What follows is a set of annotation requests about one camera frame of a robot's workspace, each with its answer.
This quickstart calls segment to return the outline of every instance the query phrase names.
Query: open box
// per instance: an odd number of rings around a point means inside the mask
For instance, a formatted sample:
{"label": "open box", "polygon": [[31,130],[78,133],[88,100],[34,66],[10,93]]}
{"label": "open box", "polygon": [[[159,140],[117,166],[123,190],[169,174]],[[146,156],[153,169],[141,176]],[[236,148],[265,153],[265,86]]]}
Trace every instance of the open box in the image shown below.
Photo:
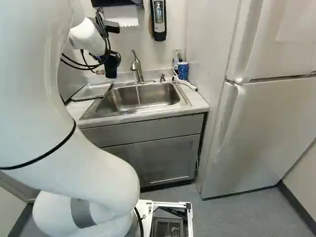
{"label": "open box", "polygon": [[[193,237],[193,207],[190,202],[159,202],[139,200],[136,208],[142,217],[144,237]],[[139,237],[131,230],[127,237]]]}

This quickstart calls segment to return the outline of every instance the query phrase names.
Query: gray band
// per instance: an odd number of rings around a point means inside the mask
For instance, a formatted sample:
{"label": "gray band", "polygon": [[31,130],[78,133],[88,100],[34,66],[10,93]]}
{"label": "gray band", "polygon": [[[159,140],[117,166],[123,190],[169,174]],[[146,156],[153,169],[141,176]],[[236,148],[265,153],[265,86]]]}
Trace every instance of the gray band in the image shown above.
{"label": "gray band", "polygon": [[88,201],[72,198],[70,201],[70,208],[74,223],[78,228],[83,229],[96,225],[92,219]]}

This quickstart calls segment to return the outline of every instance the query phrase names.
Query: paper towel dispenser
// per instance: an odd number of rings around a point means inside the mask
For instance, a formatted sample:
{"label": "paper towel dispenser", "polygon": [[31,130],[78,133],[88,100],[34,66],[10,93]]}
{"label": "paper towel dispenser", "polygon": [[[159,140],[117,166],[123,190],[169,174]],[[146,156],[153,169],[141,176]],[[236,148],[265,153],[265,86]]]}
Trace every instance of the paper towel dispenser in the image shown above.
{"label": "paper towel dispenser", "polygon": [[91,0],[93,7],[140,5],[143,0]]}

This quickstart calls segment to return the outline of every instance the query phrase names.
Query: running water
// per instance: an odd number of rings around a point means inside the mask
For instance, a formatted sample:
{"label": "running water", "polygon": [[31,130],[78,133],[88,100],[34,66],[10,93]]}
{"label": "running water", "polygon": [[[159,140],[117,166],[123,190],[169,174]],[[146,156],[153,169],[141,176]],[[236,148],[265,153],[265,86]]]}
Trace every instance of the running water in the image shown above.
{"label": "running water", "polygon": [[136,77],[135,77],[135,88],[136,88],[136,93],[137,93],[138,106],[140,107],[140,100],[139,100],[138,85],[137,85],[137,78]]}

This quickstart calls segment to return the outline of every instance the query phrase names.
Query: paper towel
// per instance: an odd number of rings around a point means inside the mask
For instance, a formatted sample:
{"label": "paper towel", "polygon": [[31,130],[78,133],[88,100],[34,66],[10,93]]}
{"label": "paper towel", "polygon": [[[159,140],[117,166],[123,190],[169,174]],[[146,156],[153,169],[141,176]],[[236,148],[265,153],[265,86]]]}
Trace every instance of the paper towel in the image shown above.
{"label": "paper towel", "polygon": [[137,9],[135,5],[104,7],[103,12],[106,20],[118,22],[120,27],[138,26]]}

